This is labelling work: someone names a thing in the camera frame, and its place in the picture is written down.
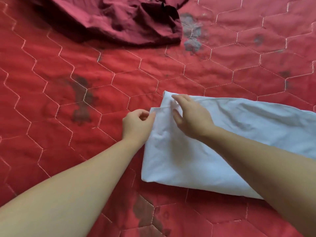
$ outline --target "left hand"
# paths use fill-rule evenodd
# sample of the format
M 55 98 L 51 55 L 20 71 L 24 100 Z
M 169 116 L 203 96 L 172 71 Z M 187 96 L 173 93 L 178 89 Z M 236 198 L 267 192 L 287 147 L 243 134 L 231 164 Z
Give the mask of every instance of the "left hand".
M 137 141 L 139 145 L 145 144 L 153 128 L 156 113 L 138 109 L 126 115 L 123 119 L 123 140 Z

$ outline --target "crumpled fabric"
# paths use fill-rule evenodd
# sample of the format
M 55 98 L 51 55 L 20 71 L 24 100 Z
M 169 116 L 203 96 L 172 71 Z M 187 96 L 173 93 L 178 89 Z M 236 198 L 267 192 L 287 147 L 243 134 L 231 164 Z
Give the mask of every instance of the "crumpled fabric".
M 85 39 L 94 35 L 130 45 L 180 42 L 182 25 L 177 9 L 186 1 L 31 0 L 51 23 L 57 20 L 64 31 L 79 24 L 76 34 L 85 35 Z
M 215 151 L 185 136 L 172 117 L 180 106 L 164 92 L 145 144 L 142 180 L 223 194 L 261 198 Z M 191 96 L 214 124 L 258 142 L 316 159 L 316 113 L 242 98 Z

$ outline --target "white pillowcase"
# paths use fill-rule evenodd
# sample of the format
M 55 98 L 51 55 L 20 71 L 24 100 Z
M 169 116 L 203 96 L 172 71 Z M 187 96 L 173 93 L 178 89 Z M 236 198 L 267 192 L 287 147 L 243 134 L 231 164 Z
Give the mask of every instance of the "white pillowcase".
M 182 110 L 172 94 L 164 92 L 160 107 L 150 110 L 156 112 L 156 119 L 145 144 L 142 180 L 261 198 L 215 151 L 178 129 L 172 109 L 180 114 Z M 316 157 L 314 112 L 242 98 L 191 98 L 211 113 L 219 127 L 267 145 Z

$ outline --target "maroon cloth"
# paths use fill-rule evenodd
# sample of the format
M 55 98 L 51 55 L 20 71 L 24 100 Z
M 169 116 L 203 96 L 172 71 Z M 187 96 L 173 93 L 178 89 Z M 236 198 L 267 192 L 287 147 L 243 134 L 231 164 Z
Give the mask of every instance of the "maroon cloth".
M 59 19 L 64 30 L 70 26 L 80 30 L 80 23 L 90 34 L 132 45 L 180 42 L 182 26 L 177 9 L 186 1 L 32 0 L 42 7 L 43 13 L 50 14 L 50 22 Z

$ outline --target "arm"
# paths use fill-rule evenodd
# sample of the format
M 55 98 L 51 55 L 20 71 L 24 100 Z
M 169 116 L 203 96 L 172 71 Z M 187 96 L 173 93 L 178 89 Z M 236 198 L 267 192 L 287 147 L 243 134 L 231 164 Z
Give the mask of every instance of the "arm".
M 86 236 L 130 160 L 147 141 L 155 119 L 154 113 L 148 115 L 145 110 L 130 112 L 123 119 L 120 142 L 1 207 L 0 236 Z
M 177 126 L 221 155 L 304 236 L 316 234 L 316 161 L 216 127 L 209 112 L 188 95 L 174 95 L 183 117 Z

